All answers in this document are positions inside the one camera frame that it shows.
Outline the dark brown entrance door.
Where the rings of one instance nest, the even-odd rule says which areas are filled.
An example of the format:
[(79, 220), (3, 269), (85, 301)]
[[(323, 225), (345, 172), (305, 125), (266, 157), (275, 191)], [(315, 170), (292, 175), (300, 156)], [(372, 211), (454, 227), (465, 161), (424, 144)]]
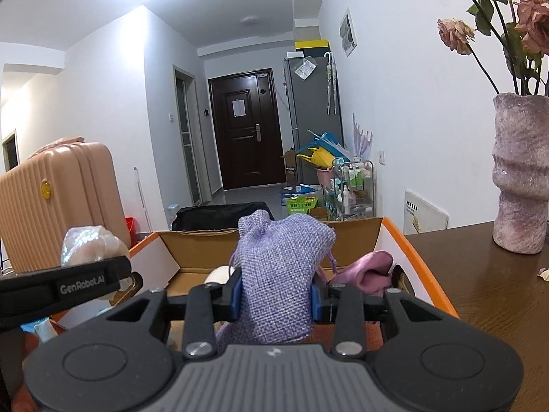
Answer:
[(273, 71), (208, 81), (221, 181), (225, 190), (285, 181)]

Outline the black bag on floor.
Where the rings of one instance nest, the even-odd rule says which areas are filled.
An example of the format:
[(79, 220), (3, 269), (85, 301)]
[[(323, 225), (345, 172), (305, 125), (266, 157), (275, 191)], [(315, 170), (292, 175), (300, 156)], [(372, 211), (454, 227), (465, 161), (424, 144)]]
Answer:
[(274, 220), (271, 210), (264, 202), (248, 202), (214, 206), (190, 206), (181, 208), (173, 222), (174, 232), (222, 231), (237, 229), (238, 220), (264, 210)]

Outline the metal storage trolley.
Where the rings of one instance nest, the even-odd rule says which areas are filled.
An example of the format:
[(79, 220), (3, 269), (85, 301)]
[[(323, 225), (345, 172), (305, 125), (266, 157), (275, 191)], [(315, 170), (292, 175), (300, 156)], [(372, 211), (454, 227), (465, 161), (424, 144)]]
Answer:
[(332, 179), (337, 220), (375, 216), (374, 165), (367, 161), (334, 160)]

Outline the purple burlap pouch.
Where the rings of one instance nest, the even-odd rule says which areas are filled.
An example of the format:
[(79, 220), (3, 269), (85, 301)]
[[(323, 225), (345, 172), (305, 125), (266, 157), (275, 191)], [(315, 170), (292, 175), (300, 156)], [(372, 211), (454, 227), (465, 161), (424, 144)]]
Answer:
[(306, 339), (313, 330), (311, 283), (335, 232), (307, 214), (271, 220), (264, 210), (239, 219), (238, 232), (231, 265), (242, 270), (241, 310), (218, 331), (219, 350)]

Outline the dried pink rose bouquet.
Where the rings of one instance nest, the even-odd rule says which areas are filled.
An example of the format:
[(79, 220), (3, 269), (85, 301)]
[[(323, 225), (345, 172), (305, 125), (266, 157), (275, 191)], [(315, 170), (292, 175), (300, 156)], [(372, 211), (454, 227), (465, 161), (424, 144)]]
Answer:
[(493, 37), (519, 96), (548, 95), (548, 0), (470, 0), (466, 13), (471, 23), (461, 19), (439, 19), (441, 42), (450, 51), (471, 57), (492, 89), (501, 91), (476, 53), (474, 42), (480, 35)]

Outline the grey refrigerator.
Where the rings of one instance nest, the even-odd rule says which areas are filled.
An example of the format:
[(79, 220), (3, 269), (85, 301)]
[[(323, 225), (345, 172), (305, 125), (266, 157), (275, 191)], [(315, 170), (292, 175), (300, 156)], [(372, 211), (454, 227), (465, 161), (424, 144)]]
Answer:
[(308, 155), (328, 132), (343, 142), (335, 60), (327, 47), (307, 48), (284, 63), (294, 151)]

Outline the pink textured vase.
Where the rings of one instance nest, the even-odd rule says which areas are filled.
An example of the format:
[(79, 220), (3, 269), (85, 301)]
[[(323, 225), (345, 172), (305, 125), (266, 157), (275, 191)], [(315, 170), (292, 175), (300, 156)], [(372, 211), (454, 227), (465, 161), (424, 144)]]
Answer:
[(548, 219), (548, 98), (502, 93), (493, 103), (492, 180), (500, 189), (493, 241), (513, 253), (538, 254)]

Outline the white plastic bag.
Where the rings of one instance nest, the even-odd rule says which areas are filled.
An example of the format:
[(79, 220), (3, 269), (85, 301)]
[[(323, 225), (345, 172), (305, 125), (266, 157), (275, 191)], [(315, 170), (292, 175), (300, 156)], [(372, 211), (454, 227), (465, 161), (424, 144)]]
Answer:
[(103, 226), (70, 228), (63, 239), (60, 265), (74, 266), (112, 257), (129, 257), (128, 247)]

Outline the pink satin ribbon cloth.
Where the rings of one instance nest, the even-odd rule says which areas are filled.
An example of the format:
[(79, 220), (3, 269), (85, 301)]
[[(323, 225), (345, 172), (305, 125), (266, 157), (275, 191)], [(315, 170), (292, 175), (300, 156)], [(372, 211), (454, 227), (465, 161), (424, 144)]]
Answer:
[(364, 294), (381, 296), (392, 286), (393, 256), (384, 250), (372, 251), (336, 273), (331, 285), (355, 286)]

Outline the red cardboard box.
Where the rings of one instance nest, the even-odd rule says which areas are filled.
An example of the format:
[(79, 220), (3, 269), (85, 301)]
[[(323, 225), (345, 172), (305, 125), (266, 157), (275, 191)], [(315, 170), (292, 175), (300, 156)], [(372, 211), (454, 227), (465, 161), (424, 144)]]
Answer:
[(321, 222), (307, 214), (273, 220), (264, 210), (239, 219), (223, 253), (211, 236), (204, 245), (186, 245), (192, 266), (208, 267), (208, 282), (226, 283), (242, 273), (241, 315), (231, 323), (217, 320), (213, 330), (219, 349), (229, 344), (270, 345), (305, 340), (314, 330), (311, 286), (315, 277), (326, 285), (355, 286), (380, 296), (396, 286), (398, 266), (417, 269), (421, 263), (402, 248), (369, 248), (363, 221), (346, 222), (349, 256), (335, 259), (342, 244), (341, 224)]

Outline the pink ribbed suitcase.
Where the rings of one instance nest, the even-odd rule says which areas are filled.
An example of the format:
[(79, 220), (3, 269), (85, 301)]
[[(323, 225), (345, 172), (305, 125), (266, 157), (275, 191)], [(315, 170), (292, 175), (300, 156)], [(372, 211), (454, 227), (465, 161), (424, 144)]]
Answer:
[(15, 273), (60, 265), (73, 227), (103, 226), (131, 245), (109, 149), (50, 144), (1, 176), (1, 240)]

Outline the yellow black box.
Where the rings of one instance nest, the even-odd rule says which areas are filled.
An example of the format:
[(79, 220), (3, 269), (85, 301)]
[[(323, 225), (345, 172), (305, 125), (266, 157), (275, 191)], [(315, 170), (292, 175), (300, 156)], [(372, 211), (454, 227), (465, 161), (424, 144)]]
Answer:
[(329, 49), (330, 45), (327, 40), (317, 39), (317, 40), (300, 40), (294, 42), (295, 50), (306, 50), (306, 49)]

